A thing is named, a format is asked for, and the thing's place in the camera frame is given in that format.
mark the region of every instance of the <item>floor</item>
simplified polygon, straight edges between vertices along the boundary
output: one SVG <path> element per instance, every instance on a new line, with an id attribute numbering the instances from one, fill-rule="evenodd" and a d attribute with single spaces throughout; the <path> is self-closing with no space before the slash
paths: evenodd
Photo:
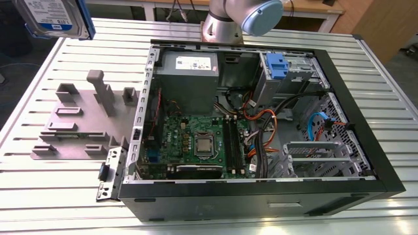
<path id="1" fill-rule="evenodd" d="M 385 67 L 413 104 L 418 107 L 418 55 L 414 55 L 413 58 L 399 51 Z"/>
<path id="2" fill-rule="evenodd" d="M 31 39 L 33 45 L 32 52 L 17 58 L 11 58 L 0 53 L 0 74 L 8 80 L 5 84 L 0 85 L 0 128 L 27 90 L 55 41 L 55 39 Z M 11 63 L 28 64 L 4 67 L 4 65 Z M 386 64 L 386 68 L 414 105 L 418 106 L 418 58 L 407 57 L 405 52 L 401 51 Z"/>

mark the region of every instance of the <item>ram slot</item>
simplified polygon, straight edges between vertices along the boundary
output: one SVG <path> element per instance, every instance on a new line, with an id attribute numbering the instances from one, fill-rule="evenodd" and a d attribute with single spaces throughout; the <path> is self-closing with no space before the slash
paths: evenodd
<path id="1" fill-rule="evenodd" d="M 224 155 L 227 159 L 227 171 L 232 171 L 232 150 L 231 150 L 231 134 L 230 134 L 230 120 L 224 119 L 222 122 L 223 129 L 223 146 L 224 146 Z"/>
<path id="2" fill-rule="evenodd" d="M 242 155 L 239 150 L 239 131 L 236 127 L 236 121 L 230 122 L 230 132 L 231 132 L 231 146 L 232 146 L 232 169 L 238 172 L 242 169 Z"/>

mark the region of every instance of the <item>green motherboard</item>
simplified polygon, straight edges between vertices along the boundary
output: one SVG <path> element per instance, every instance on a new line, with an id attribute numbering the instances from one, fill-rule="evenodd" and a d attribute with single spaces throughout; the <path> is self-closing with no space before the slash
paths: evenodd
<path id="1" fill-rule="evenodd" d="M 147 173 L 143 177 L 155 180 L 166 179 L 167 166 L 196 164 L 222 166 L 222 178 L 248 178 L 248 166 L 242 144 L 244 133 L 248 130 L 247 121 L 236 120 L 235 127 L 238 131 L 236 141 L 239 141 L 235 153 L 238 153 L 239 162 L 243 164 L 240 170 L 228 168 L 228 154 L 231 155 L 231 152 L 228 152 L 227 146 L 231 145 L 231 142 L 224 141 L 224 118 L 166 117 L 162 148 L 159 152 L 147 150 L 150 163 L 146 165 Z"/>

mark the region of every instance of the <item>hard drive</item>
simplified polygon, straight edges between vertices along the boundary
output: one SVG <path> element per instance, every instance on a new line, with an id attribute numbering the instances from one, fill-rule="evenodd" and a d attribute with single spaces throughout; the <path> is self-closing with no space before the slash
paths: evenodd
<path id="1" fill-rule="evenodd" d="M 95 28 L 84 0 L 13 0 L 13 3 L 33 37 L 94 38 Z"/>

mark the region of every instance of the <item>slotted metal table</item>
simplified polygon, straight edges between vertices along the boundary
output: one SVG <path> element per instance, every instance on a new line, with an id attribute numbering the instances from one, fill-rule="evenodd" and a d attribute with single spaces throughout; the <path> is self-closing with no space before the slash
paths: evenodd
<path id="1" fill-rule="evenodd" d="M 150 39 L 200 40 L 200 26 L 94 19 L 94 41 L 59 39 L 0 132 L 0 231 L 44 234 L 418 234 L 418 112 L 362 40 L 351 35 L 272 30 L 246 44 L 329 51 L 403 181 L 406 192 L 333 216 L 142 223 L 123 203 L 96 203 L 102 161 L 35 161 L 37 135 L 60 83 L 94 89 L 103 70 L 112 90 L 142 90 Z"/>

